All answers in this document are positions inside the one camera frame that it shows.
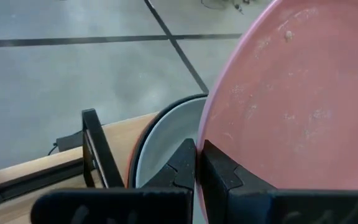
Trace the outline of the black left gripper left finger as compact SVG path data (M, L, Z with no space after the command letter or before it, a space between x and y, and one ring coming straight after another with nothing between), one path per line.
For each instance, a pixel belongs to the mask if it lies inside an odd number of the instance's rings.
M37 199L31 224L192 224L196 148L185 139L141 188L60 189Z

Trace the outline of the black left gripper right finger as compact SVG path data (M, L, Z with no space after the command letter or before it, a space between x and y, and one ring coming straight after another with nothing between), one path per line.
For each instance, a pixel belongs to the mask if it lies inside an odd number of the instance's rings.
M199 168L208 224L358 224L358 190L277 189L210 141Z

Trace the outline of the salmon pink plate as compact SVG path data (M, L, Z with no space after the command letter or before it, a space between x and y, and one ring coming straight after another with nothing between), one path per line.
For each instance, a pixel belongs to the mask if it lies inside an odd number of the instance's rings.
M273 0L209 92L198 131L277 189L358 190L358 0Z

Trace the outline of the black power strip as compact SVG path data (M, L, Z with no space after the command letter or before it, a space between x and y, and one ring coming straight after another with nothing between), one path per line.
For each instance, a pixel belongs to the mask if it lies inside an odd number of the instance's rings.
M56 139L56 145L59 152L67 151L83 145L83 133L77 133Z

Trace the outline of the black aluminium rail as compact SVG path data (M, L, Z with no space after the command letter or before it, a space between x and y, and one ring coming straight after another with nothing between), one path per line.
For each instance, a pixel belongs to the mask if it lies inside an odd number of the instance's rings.
M83 172L83 159L64 162L51 168L27 174L14 180L0 184L0 195L9 200L39 190L63 180L67 180Z

